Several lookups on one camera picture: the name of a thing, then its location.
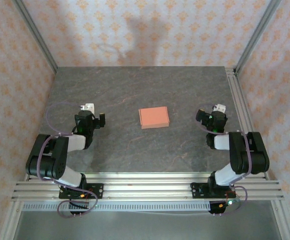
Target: black bracket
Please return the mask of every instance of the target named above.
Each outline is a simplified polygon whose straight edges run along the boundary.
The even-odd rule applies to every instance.
[[[229,186],[216,184],[215,172],[210,175],[207,183],[192,182],[190,188],[193,199],[231,199],[236,197],[236,193]]]
[[[93,192],[98,199],[103,198],[104,184],[103,183],[86,183],[84,189]],[[59,191],[59,199],[95,199],[91,194],[88,194],[87,197],[80,198],[80,194],[87,194],[82,191],[75,191],[70,188],[61,187]]]
[[[210,202],[210,212],[211,214],[223,214],[226,210],[226,202],[223,201],[223,202]]]

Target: cable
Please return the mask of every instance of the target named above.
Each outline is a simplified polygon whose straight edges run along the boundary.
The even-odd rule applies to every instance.
[[[240,178],[233,180],[230,185],[240,181],[241,179],[245,178],[246,176],[248,176],[251,173],[252,170],[252,160],[251,160],[251,153],[250,153],[250,148],[249,148],[249,143],[248,143],[248,139],[247,139],[247,135],[243,132],[240,131],[240,133],[243,135],[244,139],[245,139],[245,144],[246,144],[246,152],[247,152],[247,157],[248,157],[248,172],[246,172],[246,174],[242,175]]]
[[[234,189],[236,189],[236,188],[241,188],[241,189],[243,189],[243,190],[245,191],[245,200],[243,201],[243,203],[242,203],[238,208],[236,208],[236,209],[233,210],[233,211],[230,211],[230,212],[224,212],[224,213],[220,213],[220,214],[213,214],[213,216],[218,215],[218,216],[221,217],[222,215],[229,215],[229,214],[232,214],[232,213],[236,213],[238,209],[240,209],[242,206],[244,206],[244,205],[246,204],[246,202],[247,202],[247,200],[248,200],[248,192],[247,192],[247,189],[246,189],[244,186],[234,186],[233,188],[234,188]]]
[[[48,113],[49,113],[49,110],[57,105],[70,105],[70,106],[74,106],[74,107],[80,107],[80,105],[78,104],[75,104],[75,103],[70,103],[70,102],[64,102],[64,101],[61,101],[61,102],[57,102],[57,103],[54,103],[52,104],[51,106],[49,106],[47,109],[46,109],[46,114],[45,114],[45,119],[46,119],[46,122],[47,122],[47,125],[52,129],[54,130],[55,132],[57,133],[60,133],[62,136],[63,135],[72,135],[70,132],[62,132],[62,131],[59,131],[57,130],[56,128],[54,128],[50,122],[49,122],[49,117],[48,117]]]
[[[226,192],[226,203],[228,203],[228,198],[229,198],[229,195],[228,195],[228,193],[233,193],[233,194],[235,194],[235,195],[236,195],[236,197],[239,197],[239,198],[240,198],[240,196],[239,196],[238,194],[236,194],[236,192],[235,192],[235,191],[227,191],[227,192]]]
[[[37,169],[37,177],[38,177],[39,180],[41,180],[41,181],[43,181],[43,182],[46,182],[46,181],[53,181],[54,183],[56,183],[56,184],[58,184],[58,185],[61,185],[61,186],[63,186],[64,188],[69,188],[69,189],[72,189],[72,190],[75,190],[75,191],[88,193],[88,194],[91,194],[92,196],[94,196],[95,199],[96,199],[94,205],[93,205],[89,210],[87,210],[87,211],[85,211],[85,212],[79,214],[80,216],[85,215],[85,214],[89,213],[90,211],[92,211],[92,210],[96,207],[96,205],[97,205],[97,203],[98,203],[98,197],[97,197],[97,195],[96,195],[95,193],[93,193],[92,191],[89,191],[89,190],[84,190],[84,189],[80,189],[80,188],[77,188],[77,187],[72,187],[72,186],[69,186],[69,185],[65,185],[65,184],[63,184],[63,183],[61,183],[61,182],[58,182],[58,181],[55,180],[55,179],[44,179],[44,178],[41,176],[41,174],[40,174],[40,163],[41,163],[41,158],[42,158],[42,155],[43,155],[44,149],[45,149],[47,143],[49,142],[49,140],[51,140],[51,139],[53,139],[53,138],[55,138],[55,137],[58,137],[58,135],[51,135],[51,136],[49,136],[49,137],[44,141],[44,143],[43,143],[42,146],[41,146],[41,149],[40,149],[40,151],[39,151],[39,155],[38,155],[38,159],[37,159],[37,166],[36,166],[36,169]],[[64,219],[70,219],[70,218],[74,218],[74,217],[76,217],[76,214],[74,214],[74,215],[63,215],[63,214],[60,213],[60,211],[59,211],[60,206],[61,206],[62,204],[64,204],[64,203],[78,203],[78,204],[80,204],[81,201],[76,201],[76,200],[64,200],[64,201],[60,202],[59,205],[58,205],[58,207],[57,207],[57,213],[58,213],[58,215],[61,216],[62,218],[64,218]]]
[[[208,212],[201,211],[200,213],[168,213],[168,212],[154,212],[154,211],[127,211],[127,213],[135,214],[152,214],[152,215],[163,215],[163,216],[201,216],[209,214]]]
[[[199,127],[202,131],[207,132],[207,133],[209,133],[209,134],[214,134],[214,135],[226,135],[225,132],[213,132],[213,131],[209,131],[209,130],[205,129],[201,124],[198,124],[198,127]]]
[[[72,206],[74,206],[74,207],[77,207],[77,208],[79,208],[79,209],[88,209],[88,207],[86,207],[86,206],[76,205],[76,204],[74,204],[74,203],[72,203],[72,202],[70,202],[69,204],[72,205]]]
[[[71,132],[74,133],[76,128],[77,128],[77,126],[75,126]]]

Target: aluminum frame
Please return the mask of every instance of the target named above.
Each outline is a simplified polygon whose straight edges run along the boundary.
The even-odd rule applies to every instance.
[[[239,75],[240,71],[242,70],[243,66],[247,62],[251,52],[257,45],[259,38],[261,37],[262,33],[265,31],[268,23],[270,22],[272,16],[275,14],[277,7],[279,6],[281,0],[271,0],[268,4],[263,16],[261,17],[254,33],[252,34],[244,52],[242,53],[237,66],[235,68],[235,72]]]
[[[251,114],[246,104],[246,98],[240,86],[239,79],[231,68],[227,68],[226,73],[235,102],[240,126],[242,127],[242,130],[246,132],[254,131]],[[268,172],[265,173],[265,176],[267,180],[271,179]],[[272,200],[271,204],[274,209],[275,218],[282,240],[290,240],[290,213],[287,203],[285,201]]]
[[[250,113],[238,79],[232,68],[226,69],[235,107],[242,130],[253,131]],[[87,173],[87,182],[102,182],[104,196],[100,200],[110,202],[192,202],[189,183],[207,181],[209,172],[179,173]],[[275,218],[283,240],[290,240],[290,214],[281,191],[279,181],[270,180],[267,174],[250,175],[239,181],[247,188],[249,200],[271,201]],[[237,189],[240,196],[245,193]],[[26,175],[19,181],[12,196],[12,202],[3,225],[0,239],[13,239],[24,202],[59,202],[58,187],[51,182],[40,182],[38,178]]]
[[[36,27],[33,19],[31,18],[29,11],[27,10],[24,2],[22,0],[12,0],[14,3],[15,7],[19,11],[20,15],[22,16],[24,22],[26,23],[29,31],[33,35],[34,39],[37,42],[37,45],[39,46],[40,50],[46,57],[46,60],[48,64],[50,65],[51,69],[53,70],[54,73],[57,72],[57,63],[55,62],[52,54],[50,53],[47,44],[45,43],[43,37],[41,36],[38,28]]]

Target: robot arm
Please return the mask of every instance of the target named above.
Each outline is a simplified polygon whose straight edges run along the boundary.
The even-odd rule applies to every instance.
[[[93,132],[105,126],[105,114],[99,118],[94,115],[94,104],[87,103],[81,111],[75,115],[76,126],[73,135],[57,136],[48,141],[44,148],[40,164],[40,175],[43,178],[55,179],[59,183],[71,187],[85,189],[85,176],[66,166],[67,153],[76,150],[87,149],[92,143]],[[37,160],[43,143],[50,137],[47,134],[39,134],[30,152],[26,163],[26,172],[37,176]]]
[[[193,198],[219,198],[231,192],[231,184],[241,179],[249,170],[246,142],[240,132],[224,132],[227,122],[226,107],[218,104],[213,107],[212,113],[199,110],[196,120],[206,126],[207,130],[215,134],[206,135],[207,145],[211,149],[229,150],[230,163],[218,171],[214,171],[208,178],[208,183],[191,183]],[[251,154],[251,174],[264,173],[269,169],[269,158],[262,137],[259,132],[246,134]]]

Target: floral wallpaper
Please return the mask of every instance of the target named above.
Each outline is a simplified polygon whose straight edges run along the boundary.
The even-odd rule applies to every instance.
[[[290,0],[280,3],[239,80],[290,205]]]
[[[234,67],[269,0],[24,2],[60,67]]]
[[[10,0],[0,0],[0,230],[38,132],[54,73]]]

